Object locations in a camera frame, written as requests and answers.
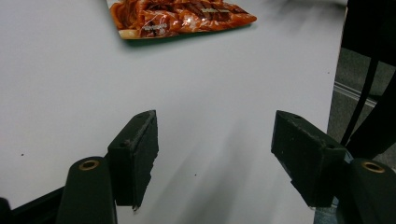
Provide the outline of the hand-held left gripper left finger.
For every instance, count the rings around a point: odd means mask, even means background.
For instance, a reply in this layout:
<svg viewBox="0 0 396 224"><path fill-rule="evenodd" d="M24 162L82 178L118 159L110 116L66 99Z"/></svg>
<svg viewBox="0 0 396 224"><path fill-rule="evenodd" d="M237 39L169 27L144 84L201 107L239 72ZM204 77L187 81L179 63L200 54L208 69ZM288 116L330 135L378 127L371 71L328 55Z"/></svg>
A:
<svg viewBox="0 0 396 224"><path fill-rule="evenodd" d="M85 158L69 168L56 224L118 224L117 207L141 206L158 152L156 112L135 115L104 157Z"/></svg>

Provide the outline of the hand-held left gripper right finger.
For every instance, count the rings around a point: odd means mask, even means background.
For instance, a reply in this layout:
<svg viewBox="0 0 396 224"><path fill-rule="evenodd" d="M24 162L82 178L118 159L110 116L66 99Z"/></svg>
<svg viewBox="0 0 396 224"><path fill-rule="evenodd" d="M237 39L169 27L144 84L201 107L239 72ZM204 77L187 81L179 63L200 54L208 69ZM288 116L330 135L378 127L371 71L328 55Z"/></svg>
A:
<svg viewBox="0 0 396 224"><path fill-rule="evenodd" d="M310 207L334 208L338 224L396 224L396 172L352 157L306 119L276 111L271 152Z"/></svg>

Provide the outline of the orange snack packet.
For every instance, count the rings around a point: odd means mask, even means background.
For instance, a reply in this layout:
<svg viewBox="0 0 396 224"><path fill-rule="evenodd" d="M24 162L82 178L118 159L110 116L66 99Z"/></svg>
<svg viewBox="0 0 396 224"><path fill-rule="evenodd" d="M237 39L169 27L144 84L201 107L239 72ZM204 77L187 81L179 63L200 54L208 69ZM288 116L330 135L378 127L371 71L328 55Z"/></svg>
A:
<svg viewBox="0 0 396 224"><path fill-rule="evenodd" d="M114 0L109 12L122 39L219 32L257 20L223 0Z"/></svg>

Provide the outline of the black metal stand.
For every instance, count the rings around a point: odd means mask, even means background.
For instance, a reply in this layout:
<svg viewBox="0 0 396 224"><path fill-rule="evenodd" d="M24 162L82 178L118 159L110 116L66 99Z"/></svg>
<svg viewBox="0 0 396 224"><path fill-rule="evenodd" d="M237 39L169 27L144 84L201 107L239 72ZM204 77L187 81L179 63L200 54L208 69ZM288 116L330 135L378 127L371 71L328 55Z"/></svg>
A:
<svg viewBox="0 0 396 224"><path fill-rule="evenodd" d="M372 159L396 144L396 0L348 0L342 47L370 58L361 97L341 144L354 158ZM395 72L368 117L358 118L379 63Z"/></svg>

